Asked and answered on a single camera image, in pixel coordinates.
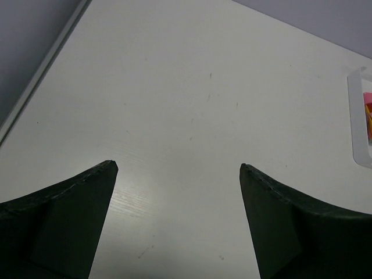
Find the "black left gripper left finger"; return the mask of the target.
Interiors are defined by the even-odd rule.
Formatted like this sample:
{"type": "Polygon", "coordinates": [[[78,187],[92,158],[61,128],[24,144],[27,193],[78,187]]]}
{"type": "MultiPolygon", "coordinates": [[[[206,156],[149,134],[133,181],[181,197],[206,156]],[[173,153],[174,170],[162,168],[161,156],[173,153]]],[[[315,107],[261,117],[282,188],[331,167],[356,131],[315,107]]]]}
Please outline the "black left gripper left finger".
{"type": "Polygon", "coordinates": [[[88,278],[118,166],[112,160],[1,204],[1,278],[88,278]]]}

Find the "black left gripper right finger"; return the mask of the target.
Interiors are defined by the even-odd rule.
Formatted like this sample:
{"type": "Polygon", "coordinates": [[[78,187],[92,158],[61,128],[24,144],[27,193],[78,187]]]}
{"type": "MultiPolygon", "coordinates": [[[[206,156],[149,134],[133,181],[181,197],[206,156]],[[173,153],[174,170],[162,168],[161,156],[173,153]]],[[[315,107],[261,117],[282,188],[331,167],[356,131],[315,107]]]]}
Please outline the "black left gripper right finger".
{"type": "Polygon", "coordinates": [[[370,278],[371,215],[284,185],[249,164],[239,171],[261,278],[370,278]]]}

